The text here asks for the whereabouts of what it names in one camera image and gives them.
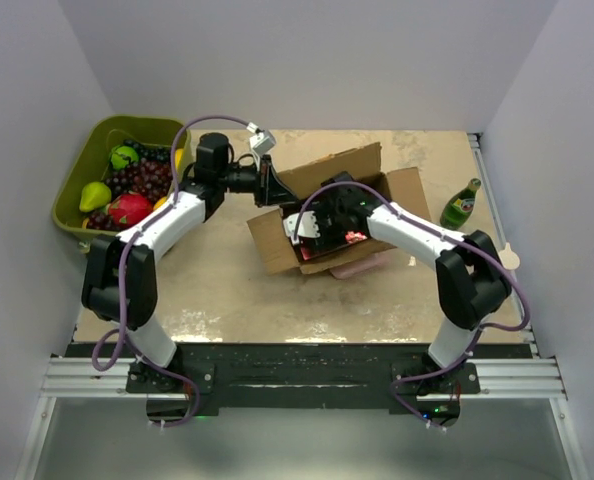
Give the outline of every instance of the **plastic container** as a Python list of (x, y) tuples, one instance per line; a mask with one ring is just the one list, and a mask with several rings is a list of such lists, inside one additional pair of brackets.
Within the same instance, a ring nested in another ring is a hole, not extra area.
[[(90, 133), (57, 195), (52, 212), (55, 224), (82, 241), (90, 241), (100, 234), (115, 235), (117, 232), (82, 228), (82, 222), (86, 217), (79, 211), (82, 189), (90, 182), (106, 178), (110, 169), (108, 156), (115, 145), (131, 138), (144, 145), (170, 147), (175, 135), (182, 127), (183, 124), (177, 120), (128, 115), (115, 115), (99, 122)], [(184, 134), (179, 141), (179, 148), (186, 145), (186, 137), (190, 139), (190, 135)], [(184, 157), (182, 163), (187, 163), (186, 157), (189, 156), (185, 154)]]

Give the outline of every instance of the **cardboard box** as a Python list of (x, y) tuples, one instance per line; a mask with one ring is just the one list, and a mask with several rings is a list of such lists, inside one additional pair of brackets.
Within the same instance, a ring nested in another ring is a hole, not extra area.
[[(278, 176), (300, 199), (305, 200), (319, 189), (322, 182), (344, 171), (409, 212), (430, 220), (419, 171), (417, 168), (406, 168), (382, 173), (379, 143), (328, 155), (301, 167), (278, 172)], [(326, 255), (303, 260), (286, 237), (282, 225), (283, 217), (284, 212), (277, 208), (248, 221), (248, 228), (269, 274), (293, 268), (299, 268), (304, 274), (317, 273), (395, 248), (390, 244), (368, 239)]]

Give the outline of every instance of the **wooden table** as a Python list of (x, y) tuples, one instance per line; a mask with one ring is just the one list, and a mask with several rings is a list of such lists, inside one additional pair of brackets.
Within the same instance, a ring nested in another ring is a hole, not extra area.
[[(193, 131), (194, 139), (205, 133)], [(244, 130), (224, 131), (237, 154)], [(273, 130), (277, 170), (329, 153), (381, 142), (382, 170), (419, 167), (433, 221), (446, 201), (478, 176), (463, 132)], [(347, 280), (299, 271), (269, 276), (246, 220), (261, 213), (250, 195), (228, 195), (205, 225), (186, 235), (157, 267), (157, 314), (179, 342), (431, 342), (442, 312), (435, 274), (400, 250), (387, 265)], [(477, 194), (464, 231), (494, 237), (486, 194)], [(516, 324), (510, 301), (497, 322)], [(75, 341), (96, 341), (110, 328), (83, 311)], [(484, 342), (521, 342), (520, 334), (487, 331)]]

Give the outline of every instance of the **dragon fruit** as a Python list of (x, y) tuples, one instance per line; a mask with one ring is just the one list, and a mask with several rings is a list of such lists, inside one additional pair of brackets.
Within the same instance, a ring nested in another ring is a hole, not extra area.
[(124, 193), (108, 205), (107, 213), (115, 225), (123, 228), (132, 227), (146, 218), (153, 211), (148, 200), (138, 193)]

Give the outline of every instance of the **green bottle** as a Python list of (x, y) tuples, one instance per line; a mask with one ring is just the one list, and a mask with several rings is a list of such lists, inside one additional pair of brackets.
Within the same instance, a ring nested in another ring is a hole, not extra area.
[(479, 187), (481, 187), (481, 180), (478, 178), (473, 178), (468, 182), (466, 188), (448, 201), (444, 211), (441, 212), (439, 224), (444, 228), (457, 230), (466, 223), (470, 214), (473, 213), (475, 195)]

